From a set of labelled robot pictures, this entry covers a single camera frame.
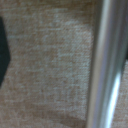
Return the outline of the gripper left finger with blue tip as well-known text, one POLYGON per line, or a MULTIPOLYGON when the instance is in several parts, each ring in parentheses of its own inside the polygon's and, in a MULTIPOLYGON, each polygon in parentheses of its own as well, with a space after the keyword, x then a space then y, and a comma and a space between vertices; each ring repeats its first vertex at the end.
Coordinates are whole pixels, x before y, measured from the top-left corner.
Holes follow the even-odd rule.
POLYGON ((0 17, 0 86, 4 80, 11 57, 3 19, 0 17))

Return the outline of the gripper right finger with blue tip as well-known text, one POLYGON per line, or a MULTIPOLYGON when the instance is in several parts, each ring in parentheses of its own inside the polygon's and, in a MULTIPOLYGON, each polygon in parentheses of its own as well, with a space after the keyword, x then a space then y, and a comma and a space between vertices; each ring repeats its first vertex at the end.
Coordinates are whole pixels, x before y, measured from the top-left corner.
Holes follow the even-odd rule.
POLYGON ((125 60, 128 60, 128 42, 127 42, 127 47, 126 47, 126 55, 125 55, 125 60))

